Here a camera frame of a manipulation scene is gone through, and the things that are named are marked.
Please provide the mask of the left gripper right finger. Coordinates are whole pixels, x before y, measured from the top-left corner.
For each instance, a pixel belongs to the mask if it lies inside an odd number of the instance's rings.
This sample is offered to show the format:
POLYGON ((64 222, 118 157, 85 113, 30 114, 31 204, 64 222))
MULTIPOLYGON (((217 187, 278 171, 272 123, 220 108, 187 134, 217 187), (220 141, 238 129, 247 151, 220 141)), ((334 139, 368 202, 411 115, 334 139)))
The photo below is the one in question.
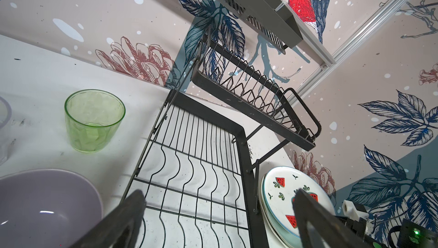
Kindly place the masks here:
POLYGON ((293 209, 304 248, 369 248, 364 241, 366 221, 337 217, 303 189, 297 191, 293 209))

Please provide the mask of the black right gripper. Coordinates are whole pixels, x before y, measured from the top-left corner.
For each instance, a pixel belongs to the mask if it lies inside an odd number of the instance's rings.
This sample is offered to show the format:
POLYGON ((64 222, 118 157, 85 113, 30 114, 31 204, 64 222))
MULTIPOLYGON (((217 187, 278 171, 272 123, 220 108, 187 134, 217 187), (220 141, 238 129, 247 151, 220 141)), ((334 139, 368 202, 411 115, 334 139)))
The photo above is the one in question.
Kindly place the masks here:
POLYGON ((401 225, 392 227, 387 234, 387 244, 377 241, 365 233, 366 221, 355 221, 348 217, 337 216, 341 223, 371 248, 436 248, 438 234, 404 219, 401 225))

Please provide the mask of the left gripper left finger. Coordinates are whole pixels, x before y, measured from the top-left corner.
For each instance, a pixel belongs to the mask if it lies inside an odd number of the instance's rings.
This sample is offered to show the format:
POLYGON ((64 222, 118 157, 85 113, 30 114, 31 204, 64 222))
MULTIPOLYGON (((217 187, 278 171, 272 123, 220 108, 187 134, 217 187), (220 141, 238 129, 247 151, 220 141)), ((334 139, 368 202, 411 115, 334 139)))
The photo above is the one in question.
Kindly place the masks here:
POLYGON ((73 248, 134 248, 142 224, 146 201, 141 190, 132 192, 73 248))

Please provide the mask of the white plate blue rim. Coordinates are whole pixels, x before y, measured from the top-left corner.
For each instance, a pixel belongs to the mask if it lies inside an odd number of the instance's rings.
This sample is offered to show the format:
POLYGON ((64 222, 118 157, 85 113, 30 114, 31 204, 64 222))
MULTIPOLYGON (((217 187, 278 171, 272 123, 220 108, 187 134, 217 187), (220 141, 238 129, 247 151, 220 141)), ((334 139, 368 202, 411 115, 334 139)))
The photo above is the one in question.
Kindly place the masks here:
POLYGON ((280 226, 288 235, 300 238, 297 221, 293 210, 293 202, 296 192, 303 189, 329 213, 335 215, 334 206, 327 193, 308 175, 291 167, 276 167, 266 175, 263 191, 266 196, 266 204, 273 217, 273 224, 280 226))

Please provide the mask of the lilac bowl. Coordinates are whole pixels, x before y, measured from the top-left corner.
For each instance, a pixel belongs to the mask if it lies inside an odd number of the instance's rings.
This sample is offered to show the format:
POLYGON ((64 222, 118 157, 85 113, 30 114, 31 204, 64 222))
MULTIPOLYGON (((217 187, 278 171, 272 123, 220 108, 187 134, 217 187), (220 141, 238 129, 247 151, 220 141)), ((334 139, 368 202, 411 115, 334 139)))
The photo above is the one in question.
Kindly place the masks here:
POLYGON ((96 187, 61 169, 1 177, 1 247, 68 248, 103 218, 96 187))

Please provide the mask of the green glass tumbler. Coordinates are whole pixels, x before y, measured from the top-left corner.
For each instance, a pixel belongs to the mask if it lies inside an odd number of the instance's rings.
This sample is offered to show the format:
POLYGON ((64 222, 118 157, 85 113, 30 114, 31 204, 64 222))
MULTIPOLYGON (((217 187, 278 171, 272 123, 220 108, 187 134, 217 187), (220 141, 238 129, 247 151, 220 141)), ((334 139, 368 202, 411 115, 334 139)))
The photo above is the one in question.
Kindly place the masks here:
POLYGON ((84 89, 65 101, 65 122, 71 146, 83 153, 101 151, 108 145, 126 114, 124 103, 100 89, 84 89))

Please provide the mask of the clear glass tumbler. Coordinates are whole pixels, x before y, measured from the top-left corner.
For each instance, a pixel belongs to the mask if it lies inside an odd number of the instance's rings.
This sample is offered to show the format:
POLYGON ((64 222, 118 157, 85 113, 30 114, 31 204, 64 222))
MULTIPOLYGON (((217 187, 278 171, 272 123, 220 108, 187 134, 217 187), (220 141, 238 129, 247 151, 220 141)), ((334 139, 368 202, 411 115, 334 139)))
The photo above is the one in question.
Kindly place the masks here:
POLYGON ((1 97, 1 165, 4 164, 9 157, 9 146, 11 138, 11 117, 12 109, 10 104, 1 97))

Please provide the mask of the pale green plate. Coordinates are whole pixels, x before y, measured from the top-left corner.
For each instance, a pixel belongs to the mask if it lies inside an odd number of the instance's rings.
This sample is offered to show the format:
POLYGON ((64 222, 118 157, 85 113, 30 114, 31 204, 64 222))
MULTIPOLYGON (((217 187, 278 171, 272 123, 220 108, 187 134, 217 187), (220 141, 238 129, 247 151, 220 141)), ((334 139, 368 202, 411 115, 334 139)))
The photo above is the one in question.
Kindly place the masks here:
POLYGON ((262 180, 260 181, 259 185, 259 192, 258 192, 258 199, 261 204, 262 214, 264 219, 266 219, 266 222, 268 223, 268 226, 270 230, 273 232, 274 236, 277 238, 277 240, 282 243, 282 246, 284 248, 301 248, 302 243, 299 237, 296 237, 295 235, 288 235, 288 232, 286 231, 285 238, 281 233, 284 232, 283 229, 278 232, 277 229, 280 228, 279 225, 273 224, 273 217, 271 216, 268 206, 266 204, 266 196, 263 191, 263 184, 264 184, 265 176, 263 176, 262 180))

